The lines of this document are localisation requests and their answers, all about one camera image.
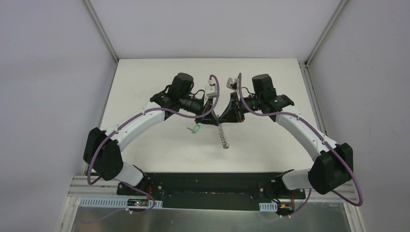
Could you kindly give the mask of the green plastic key tag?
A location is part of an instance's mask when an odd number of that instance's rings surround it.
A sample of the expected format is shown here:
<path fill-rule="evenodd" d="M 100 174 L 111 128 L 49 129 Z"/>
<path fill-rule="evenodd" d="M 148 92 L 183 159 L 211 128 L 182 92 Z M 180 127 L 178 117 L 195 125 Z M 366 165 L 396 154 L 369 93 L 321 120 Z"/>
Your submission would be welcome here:
<path fill-rule="evenodd" d="M 200 128 L 201 128 L 201 126 L 199 124 L 197 124 L 191 129 L 191 132 L 195 134 L 199 131 Z"/>

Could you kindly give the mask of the silver key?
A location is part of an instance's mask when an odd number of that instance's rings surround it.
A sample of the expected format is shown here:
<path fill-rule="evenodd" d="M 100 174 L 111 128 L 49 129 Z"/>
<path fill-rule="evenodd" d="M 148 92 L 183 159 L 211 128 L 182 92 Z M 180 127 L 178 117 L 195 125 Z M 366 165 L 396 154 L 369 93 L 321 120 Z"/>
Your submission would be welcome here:
<path fill-rule="evenodd" d="M 187 129 L 191 132 L 191 133 L 196 133 L 196 131 L 192 128 L 187 127 Z"/>

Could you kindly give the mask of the metal disc with key rings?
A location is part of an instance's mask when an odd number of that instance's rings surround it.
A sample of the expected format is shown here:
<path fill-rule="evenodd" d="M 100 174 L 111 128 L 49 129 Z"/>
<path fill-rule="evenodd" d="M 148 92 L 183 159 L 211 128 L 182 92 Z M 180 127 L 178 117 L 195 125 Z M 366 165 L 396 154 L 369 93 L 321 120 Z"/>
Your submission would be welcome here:
<path fill-rule="evenodd" d="M 217 128 L 218 128 L 218 134 L 219 134 L 223 149 L 228 149 L 229 144 L 226 141 L 226 137 L 225 137 L 225 133 L 224 133 L 222 124 L 218 124 Z"/>

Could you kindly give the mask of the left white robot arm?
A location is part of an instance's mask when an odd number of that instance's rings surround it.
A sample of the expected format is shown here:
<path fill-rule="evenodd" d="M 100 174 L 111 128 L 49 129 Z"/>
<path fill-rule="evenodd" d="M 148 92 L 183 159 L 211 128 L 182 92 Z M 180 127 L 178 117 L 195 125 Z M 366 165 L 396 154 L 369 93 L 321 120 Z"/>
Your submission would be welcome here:
<path fill-rule="evenodd" d="M 126 163 L 121 153 L 142 133 L 173 115 L 197 119 L 211 114 L 220 97 L 217 77 L 210 75 L 200 99 L 192 93 L 193 87 L 193 77 L 180 72 L 171 84 L 154 94 L 133 116 L 104 130 L 93 128 L 88 133 L 83 155 L 83 160 L 88 165 L 88 184 L 96 183 L 96 180 L 91 180 L 91 174 L 95 172 L 97 180 L 115 179 L 128 184 L 135 195 L 143 195 L 147 191 L 143 171 Z"/>

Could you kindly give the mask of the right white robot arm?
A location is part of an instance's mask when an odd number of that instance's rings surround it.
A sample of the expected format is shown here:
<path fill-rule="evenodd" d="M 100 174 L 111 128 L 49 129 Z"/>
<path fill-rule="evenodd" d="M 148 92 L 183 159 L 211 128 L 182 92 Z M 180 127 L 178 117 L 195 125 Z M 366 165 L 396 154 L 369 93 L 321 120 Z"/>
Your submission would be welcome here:
<path fill-rule="evenodd" d="M 269 117 L 287 130 L 310 155 L 310 169 L 288 170 L 275 179 L 277 196 L 287 198 L 295 189 L 314 189 L 327 194 L 352 179 L 353 150 L 347 144 L 339 144 L 310 125 L 294 102 L 286 95 L 278 95 L 268 74 L 252 78 L 254 92 L 241 95 L 238 79 L 229 78 L 226 86 L 232 90 L 230 104 L 223 112 L 223 122 L 243 122 L 246 113 Z"/>

